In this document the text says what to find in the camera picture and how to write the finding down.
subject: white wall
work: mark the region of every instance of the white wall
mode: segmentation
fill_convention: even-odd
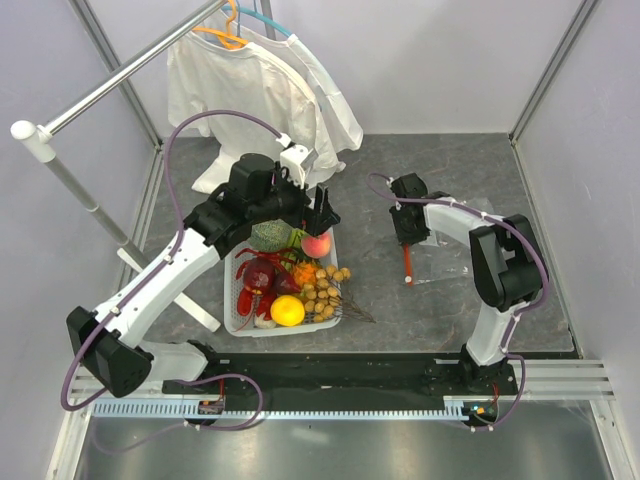
[[[577,338],[640,459],[640,3],[600,2],[521,151]]]
[[[63,411],[66,315],[113,288],[114,244],[9,134],[44,123],[106,75],[66,0],[5,2],[0,17],[0,476],[44,477]],[[151,147],[115,92],[53,140],[60,158],[127,227]]]
[[[202,2],[91,3],[125,59]],[[324,63],[367,133],[510,130],[579,3],[272,0],[275,19]],[[169,135],[165,61],[134,84]]]

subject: white plastic basket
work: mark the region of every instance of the white plastic basket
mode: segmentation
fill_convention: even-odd
[[[324,266],[335,265],[337,267],[338,256],[336,255],[336,244],[333,239],[333,229],[329,229],[329,235],[331,235],[331,251],[329,255],[320,259],[320,263]],[[242,262],[249,260],[251,255],[246,254],[236,258],[236,254],[247,247],[250,248],[248,243],[241,243],[224,259],[224,326],[231,335],[236,337],[275,337],[278,335],[315,332],[316,330],[335,327],[338,324],[341,318],[339,314],[322,323],[315,323],[313,316],[307,315],[302,324],[296,327],[281,327],[278,325],[276,328],[271,329],[256,328],[253,324],[253,319],[250,319],[242,330],[238,330],[247,321],[248,317],[242,317],[236,311],[238,295],[243,288],[242,278],[236,280],[236,272]]]

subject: white t-shirt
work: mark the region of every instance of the white t-shirt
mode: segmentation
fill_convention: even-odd
[[[204,25],[224,31],[227,18],[227,15],[219,10],[207,18]],[[233,22],[231,31],[236,32],[236,29],[237,23]],[[296,35],[291,35],[284,41],[277,41],[241,26],[240,36],[284,60],[306,80],[316,95],[331,137],[331,143],[333,143],[336,152],[360,148],[362,127],[354,117],[351,107],[320,61]]]
[[[191,32],[169,48],[167,67],[172,125],[207,110],[238,110],[315,150],[317,159],[307,172],[310,186],[344,168],[314,93],[297,72],[259,45],[227,50]],[[218,159],[194,183],[192,188],[198,192],[211,193],[226,182],[231,165],[243,153],[262,153],[277,160],[282,150],[273,134],[242,118],[218,115],[191,126],[202,136],[214,135],[222,146]]]

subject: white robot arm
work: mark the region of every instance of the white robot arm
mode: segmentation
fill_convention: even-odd
[[[290,145],[274,163],[246,154],[221,185],[184,220],[166,249],[120,292],[89,312],[77,307],[67,317],[74,352],[104,329],[82,357],[83,365],[115,396],[135,391],[146,380],[193,380],[206,367],[207,348],[195,342],[143,341],[149,327],[193,280],[249,238],[253,225],[282,219],[317,236],[339,223],[323,185],[305,193],[304,161],[309,151]]]
[[[467,380],[482,378],[485,375],[482,372],[490,372],[504,363],[519,321],[518,311],[536,298],[543,284],[530,251],[495,223],[506,224],[519,233],[541,259],[531,224],[522,215],[488,217],[469,208],[452,208],[454,204],[460,205],[443,192],[430,195],[416,174],[388,184],[400,200],[389,211],[401,244],[424,241],[433,230],[471,250],[474,283],[482,306],[473,334],[462,348],[461,363],[469,373]],[[404,203],[402,199],[412,199],[414,203]]]

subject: white rod end cap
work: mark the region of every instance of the white rod end cap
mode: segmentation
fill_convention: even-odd
[[[56,152],[46,142],[47,135],[28,120],[19,120],[11,125],[11,136],[22,144],[41,163],[56,158]]]

